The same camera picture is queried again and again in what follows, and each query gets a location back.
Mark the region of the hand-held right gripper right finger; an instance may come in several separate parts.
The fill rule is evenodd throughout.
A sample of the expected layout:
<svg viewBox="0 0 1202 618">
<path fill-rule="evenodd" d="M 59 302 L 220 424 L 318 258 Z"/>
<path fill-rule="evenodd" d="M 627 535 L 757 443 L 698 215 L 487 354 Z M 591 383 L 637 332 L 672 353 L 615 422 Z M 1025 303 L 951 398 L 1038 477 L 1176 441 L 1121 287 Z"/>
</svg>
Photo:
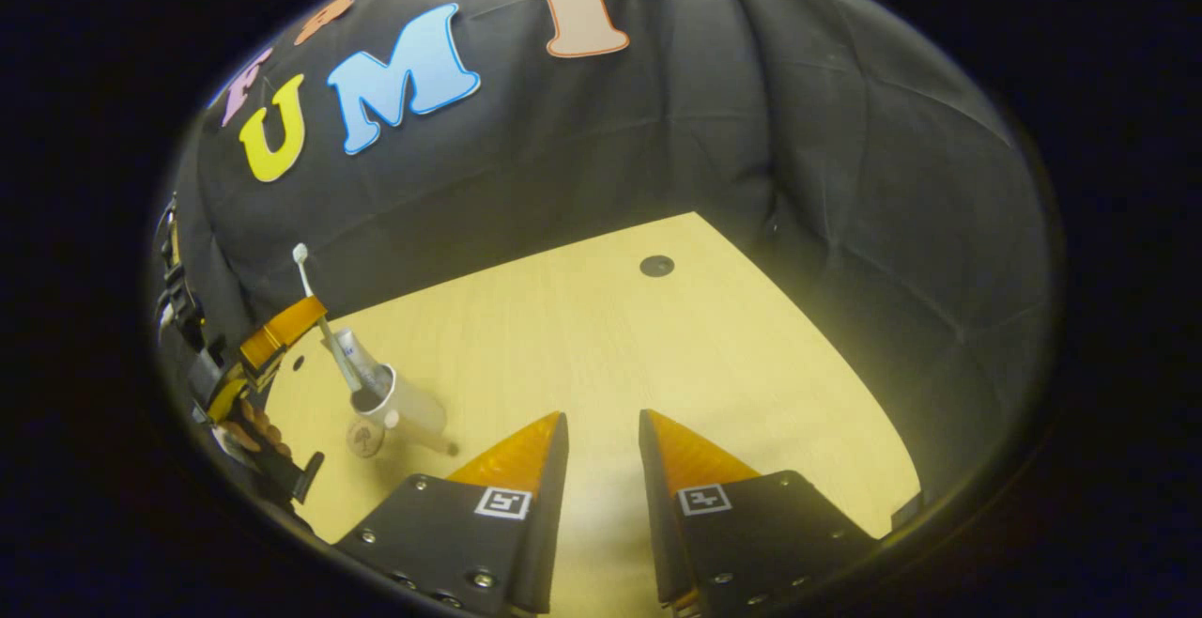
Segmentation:
<svg viewBox="0 0 1202 618">
<path fill-rule="evenodd" d="M 657 602 L 677 616 L 787 616 L 876 549 L 801 473 L 758 473 L 655 409 L 639 454 Z"/>
</svg>

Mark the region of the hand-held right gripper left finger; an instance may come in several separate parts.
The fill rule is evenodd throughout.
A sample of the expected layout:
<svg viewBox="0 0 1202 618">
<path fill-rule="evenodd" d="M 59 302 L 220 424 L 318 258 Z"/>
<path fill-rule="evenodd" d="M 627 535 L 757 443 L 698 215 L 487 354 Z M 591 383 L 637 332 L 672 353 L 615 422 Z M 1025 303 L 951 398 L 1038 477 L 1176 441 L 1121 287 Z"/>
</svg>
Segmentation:
<svg viewBox="0 0 1202 618">
<path fill-rule="evenodd" d="M 547 616 L 567 463 L 566 414 L 546 414 L 451 475 L 405 479 L 337 549 L 423 616 Z"/>
</svg>

